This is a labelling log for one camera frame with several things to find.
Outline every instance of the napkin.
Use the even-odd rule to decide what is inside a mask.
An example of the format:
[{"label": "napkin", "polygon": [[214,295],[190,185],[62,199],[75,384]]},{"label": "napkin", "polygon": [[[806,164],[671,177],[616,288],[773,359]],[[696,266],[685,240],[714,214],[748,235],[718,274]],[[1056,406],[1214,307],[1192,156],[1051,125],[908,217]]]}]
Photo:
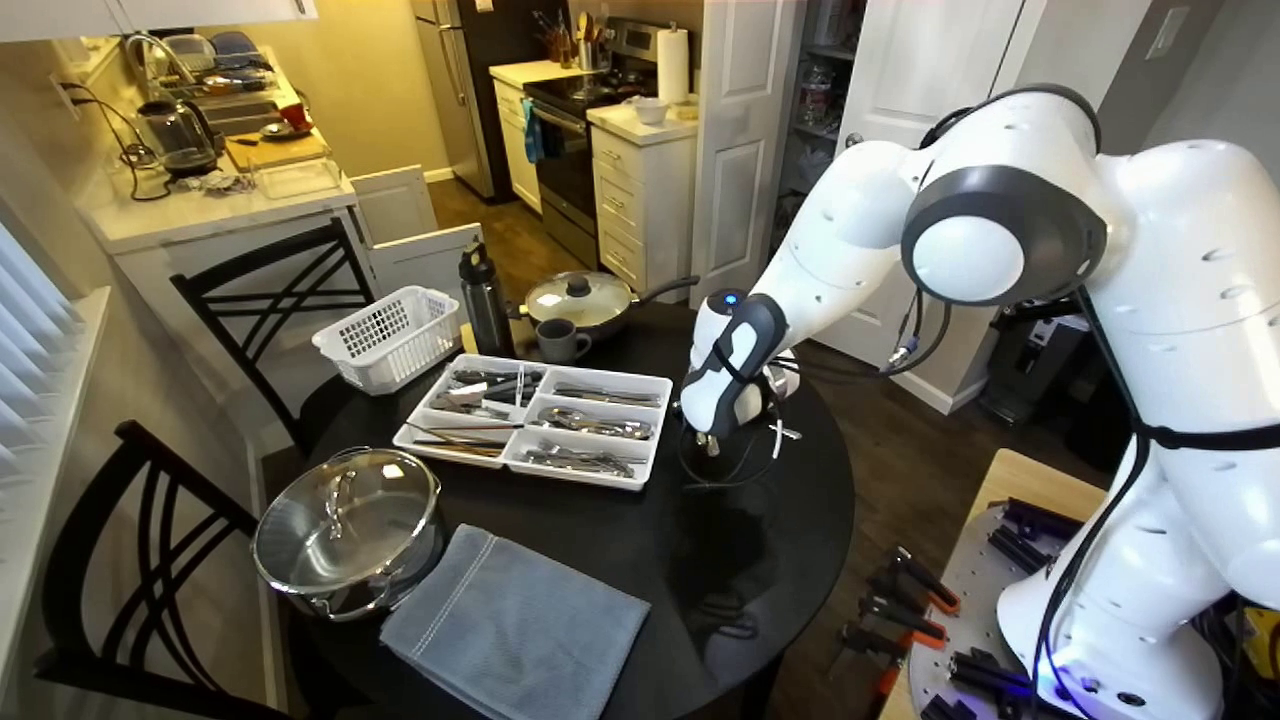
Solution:
[{"label": "napkin", "polygon": [[647,606],[461,523],[379,643],[485,718],[600,718]]}]

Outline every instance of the utensil organizer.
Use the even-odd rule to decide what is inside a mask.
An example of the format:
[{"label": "utensil organizer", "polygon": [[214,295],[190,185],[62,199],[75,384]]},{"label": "utensil organizer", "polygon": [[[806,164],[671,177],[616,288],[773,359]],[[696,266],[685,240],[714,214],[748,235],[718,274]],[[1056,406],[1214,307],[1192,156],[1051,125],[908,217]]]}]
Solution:
[{"label": "utensil organizer", "polygon": [[666,406],[666,376],[455,355],[390,443],[448,466],[641,491]]}]

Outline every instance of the dark table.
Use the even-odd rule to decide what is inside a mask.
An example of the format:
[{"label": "dark table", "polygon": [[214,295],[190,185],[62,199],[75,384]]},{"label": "dark table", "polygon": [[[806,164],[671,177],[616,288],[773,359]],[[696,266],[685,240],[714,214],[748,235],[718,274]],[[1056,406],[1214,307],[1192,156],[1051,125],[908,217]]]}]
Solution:
[{"label": "dark table", "polygon": [[[686,318],[644,307],[586,366],[679,381],[685,348]],[[311,461],[358,439],[389,443],[426,390],[431,376],[390,401],[323,414]],[[666,418],[644,491],[431,467],[448,523],[479,523],[652,606],[609,718],[685,718],[739,684],[755,693],[744,708],[765,712],[781,651],[818,614],[850,534],[850,467],[831,414],[798,390],[777,418],[798,439],[782,439],[773,461],[777,432],[744,428],[726,448],[726,481],[686,472],[679,414]],[[379,621],[305,621],[305,635],[385,718],[467,718],[375,643]]]}]

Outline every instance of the white basket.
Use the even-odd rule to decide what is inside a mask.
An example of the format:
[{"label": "white basket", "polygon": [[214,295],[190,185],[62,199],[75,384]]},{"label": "white basket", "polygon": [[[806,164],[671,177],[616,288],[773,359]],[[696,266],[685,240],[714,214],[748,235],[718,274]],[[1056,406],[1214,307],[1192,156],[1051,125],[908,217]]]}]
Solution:
[{"label": "white basket", "polygon": [[367,396],[389,396],[455,348],[455,302],[405,285],[390,295],[321,327],[311,345]]}]

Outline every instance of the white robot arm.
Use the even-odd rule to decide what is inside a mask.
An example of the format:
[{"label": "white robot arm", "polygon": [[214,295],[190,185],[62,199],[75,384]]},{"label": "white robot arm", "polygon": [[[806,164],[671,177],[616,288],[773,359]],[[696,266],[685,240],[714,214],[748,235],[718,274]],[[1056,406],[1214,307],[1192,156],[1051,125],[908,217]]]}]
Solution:
[{"label": "white robot arm", "polygon": [[1214,718],[1189,616],[1280,607],[1280,199],[1233,146],[1100,156],[1089,103],[1020,89],[937,146],[855,146],[810,190],[752,292],[696,318],[679,414],[706,439],[759,414],[767,359],[904,266],[948,304],[1079,295],[1130,396],[1107,504],[999,597],[1040,696],[1079,718]]}]

